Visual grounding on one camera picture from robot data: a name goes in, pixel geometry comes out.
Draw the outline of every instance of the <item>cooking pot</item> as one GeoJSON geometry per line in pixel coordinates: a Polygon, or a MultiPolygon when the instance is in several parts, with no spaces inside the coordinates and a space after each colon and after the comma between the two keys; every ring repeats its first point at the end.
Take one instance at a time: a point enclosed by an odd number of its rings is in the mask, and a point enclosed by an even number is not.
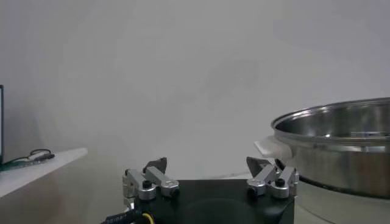
{"type": "Polygon", "coordinates": [[[312,107],[272,121],[264,157],[296,167],[300,180],[342,193],[390,198],[390,98],[312,107]]]}

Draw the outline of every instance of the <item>white table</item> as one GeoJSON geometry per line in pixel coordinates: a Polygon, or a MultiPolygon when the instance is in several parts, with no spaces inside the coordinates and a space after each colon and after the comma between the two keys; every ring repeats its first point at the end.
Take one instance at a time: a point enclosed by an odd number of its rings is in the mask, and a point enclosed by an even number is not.
{"type": "Polygon", "coordinates": [[[72,149],[55,153],[55,157],[45,163],[0,172],[0,198],[75,161],[88,153],[87,149],[72,149]]]}

